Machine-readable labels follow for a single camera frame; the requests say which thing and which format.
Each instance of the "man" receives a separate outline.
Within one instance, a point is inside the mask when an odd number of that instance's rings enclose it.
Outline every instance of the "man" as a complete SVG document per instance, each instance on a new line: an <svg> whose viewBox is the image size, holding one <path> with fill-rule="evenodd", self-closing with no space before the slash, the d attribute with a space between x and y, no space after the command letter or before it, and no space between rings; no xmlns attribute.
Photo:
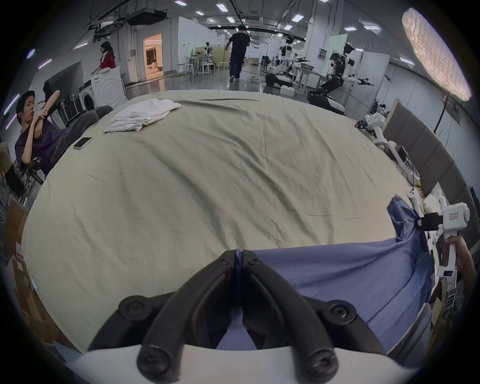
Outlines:
<svg viewBox="0 0 480 384"><path fill-rule="evenodd" d="M238 26L239 31L232 35L228 40L225 51L228 49L231 43L233 43L232 54L230 55L230 82L240 78L241 65L247 47L250 46L250 38L245 33L245 27L243 25Z"/></svg>
<svg viewBox="0 0 480 384"><path fill-rule="evenodd" d="M35 157L40 158L40 168L47 175L70 145L77 141L88 127L113 110L110 106L98 107L80 116L64 130L58 130L46 119L48 111L60 96L55 91L45 106L35 116L35 92L25 92L17 102L17 119L22 126L15 143L15 153L20 170Z"/></svg>

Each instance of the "black pants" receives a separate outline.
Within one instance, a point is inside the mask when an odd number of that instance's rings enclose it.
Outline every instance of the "black pants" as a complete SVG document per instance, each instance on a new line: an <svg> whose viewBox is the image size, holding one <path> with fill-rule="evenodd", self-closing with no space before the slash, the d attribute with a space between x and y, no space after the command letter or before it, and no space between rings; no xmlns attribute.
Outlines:
<svg viewBox="0 0 480 384"><path fill-rule="evenodd" d="M50 158L50 164L52 167L58 162L70 145L80 139L80 137L89 127L94 125L97 121L111 111L113 111L113 108L108 105L95 108L94 110L85 112L82 116L75 120L70 127L65 128L65 132L57 143L57 146L53 151L53 155Z"/></svg>
<svg viewBox="0 0 480 384"><path fill-rule="evenodd" d="M241 65L243 64L243 58L245 54L234 54L230 56L230 76L235 76L236 79L240 78Z"/></svg>

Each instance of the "washing machine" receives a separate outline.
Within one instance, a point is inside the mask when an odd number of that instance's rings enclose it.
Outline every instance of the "washing machine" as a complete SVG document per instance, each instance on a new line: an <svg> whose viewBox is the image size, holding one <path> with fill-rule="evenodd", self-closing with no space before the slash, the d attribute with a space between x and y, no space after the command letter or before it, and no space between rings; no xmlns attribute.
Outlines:
<svg viewBox="0 0 480 384"><path fill-rule="evenodd" d="M120 67L104 68L78 88L78 96L82 107L92 110L103 105L113 109L127 101Z"/></svg>

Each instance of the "humanoid robot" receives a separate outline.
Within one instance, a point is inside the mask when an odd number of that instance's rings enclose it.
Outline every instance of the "humanoid robot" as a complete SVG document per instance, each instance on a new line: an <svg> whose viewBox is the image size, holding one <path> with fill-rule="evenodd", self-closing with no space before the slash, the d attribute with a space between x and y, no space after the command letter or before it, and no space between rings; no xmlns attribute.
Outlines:
<svg viewBox="0 0 480 384"><path fill-rule="evenodd" d="M355 65L355 61L348 58L348 54L353 51L350 44L345 43L343 53L333 53L330 57L332 63L330 64L334 71L333 74L327 75L327 82L317 88L316 91L310 91L307 96L309 104L324 108L340 115L345 113L345 107L335 101L328 94L335 89L341 87L343 83L350 82L359 85L373 85L368 82L368 79L357 79L355 75L350 75L350 70Z"/></svg>

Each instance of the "gray pants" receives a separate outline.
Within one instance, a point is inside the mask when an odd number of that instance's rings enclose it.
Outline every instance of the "gray pants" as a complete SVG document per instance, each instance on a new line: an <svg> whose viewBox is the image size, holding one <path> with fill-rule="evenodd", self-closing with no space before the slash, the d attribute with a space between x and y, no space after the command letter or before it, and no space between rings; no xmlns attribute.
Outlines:
<svg viewBox="0 0 480 384"><path fill-rule="evenodd" d="M94 125L97 121L99 121L102 117L104 117L111 111L113 111L113 108L109 105L95 108L91 111L85 112L77 120L71 123L70 127L65 128L50 158L50 163L52 167L55 166L55 164L62 157L65 151L73 143L80 139L80 137L88 128L90 128L92 125Z"/></svg>

